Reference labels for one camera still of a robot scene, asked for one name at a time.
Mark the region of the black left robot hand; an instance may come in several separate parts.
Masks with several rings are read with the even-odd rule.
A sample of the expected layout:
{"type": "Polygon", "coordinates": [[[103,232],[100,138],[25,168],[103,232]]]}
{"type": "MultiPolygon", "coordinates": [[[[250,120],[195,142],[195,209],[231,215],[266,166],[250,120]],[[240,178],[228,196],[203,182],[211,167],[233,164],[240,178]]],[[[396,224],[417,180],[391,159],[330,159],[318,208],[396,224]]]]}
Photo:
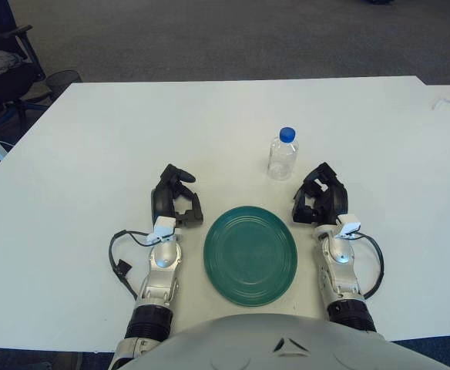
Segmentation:
{"type": "Polygon", "coordinates": [[[160,181],[151,193],[152,219],[156,223],[158,217],[176,219],[178,227],[194,227],[203,223],[203,211],[197,193],[194,193],[184,183],[194,183],[195,176],[168,164],[160,175],[160,181]],[[174,201],[183,197],[191,202],[192,208],[182,214],[176,212],[174,201]]]}

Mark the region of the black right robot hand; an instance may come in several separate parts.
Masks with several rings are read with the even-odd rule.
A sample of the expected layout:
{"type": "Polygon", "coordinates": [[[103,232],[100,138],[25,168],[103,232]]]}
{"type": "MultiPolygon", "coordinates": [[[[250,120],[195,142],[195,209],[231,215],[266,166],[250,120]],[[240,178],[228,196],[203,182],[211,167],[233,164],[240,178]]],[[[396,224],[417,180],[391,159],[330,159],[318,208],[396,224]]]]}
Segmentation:
{"type": "Polygon", "coordinates": [[[348,192],[327,163],[321,163],[305,178],[294,196],[293,222],[335,225],[348,213],[348,192]]]}

